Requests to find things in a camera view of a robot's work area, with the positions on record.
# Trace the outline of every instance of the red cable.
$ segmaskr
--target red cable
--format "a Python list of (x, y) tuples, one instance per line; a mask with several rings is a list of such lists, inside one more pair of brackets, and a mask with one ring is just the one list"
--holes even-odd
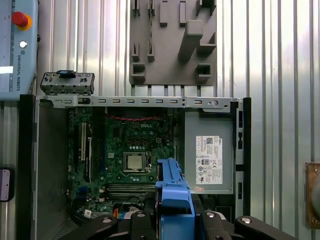
[(125, 118), (125, 117), (118, 117), (118, 116), (111, 116), (107, 115), (109, 118), (115, 119), (115, 120), (120, 120), (120, 121), (133, 121), (133, 122), (140, 122), (140, 121), (148, 121), (155, 119), (157, 116), (150, 116), (150, 117), (145, 117), (145, 118), (136, 118), (136, 119), (131, 119), (131, 118)]

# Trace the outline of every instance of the emergency stop button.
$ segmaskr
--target emergency stop button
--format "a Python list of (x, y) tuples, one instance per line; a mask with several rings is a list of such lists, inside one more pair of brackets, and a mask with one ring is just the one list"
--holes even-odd
[(25, 28), (29, 24), (29, 18), (20, 11), (15, 11), (12, 14), (12, 22), (20, 28)]

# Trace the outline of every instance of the green motherboard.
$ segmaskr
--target green motherboard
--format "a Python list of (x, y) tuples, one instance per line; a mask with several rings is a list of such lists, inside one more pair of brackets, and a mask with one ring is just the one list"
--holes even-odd
[(155, 191), (157, 160), (174, 157), (168, 115), (130, 118), (104, 107), (69, 110), (68, 190), (79, 213), (112, 213), (115, 206), (142, 206)]

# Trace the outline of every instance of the power supply label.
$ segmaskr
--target power supply label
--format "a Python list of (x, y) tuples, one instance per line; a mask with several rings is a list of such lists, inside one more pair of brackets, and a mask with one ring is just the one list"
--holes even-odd
[(223, 183), (222, 139), (219, 136), (196, 136), (196, 178), (199, 184)]

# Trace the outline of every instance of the cpu socket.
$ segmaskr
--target cpu socket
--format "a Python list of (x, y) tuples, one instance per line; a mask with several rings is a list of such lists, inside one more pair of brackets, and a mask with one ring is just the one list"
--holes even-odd
[(143, 173), (146, 171), (145, 152), (124, 152), (122, 161), (123, 172)]

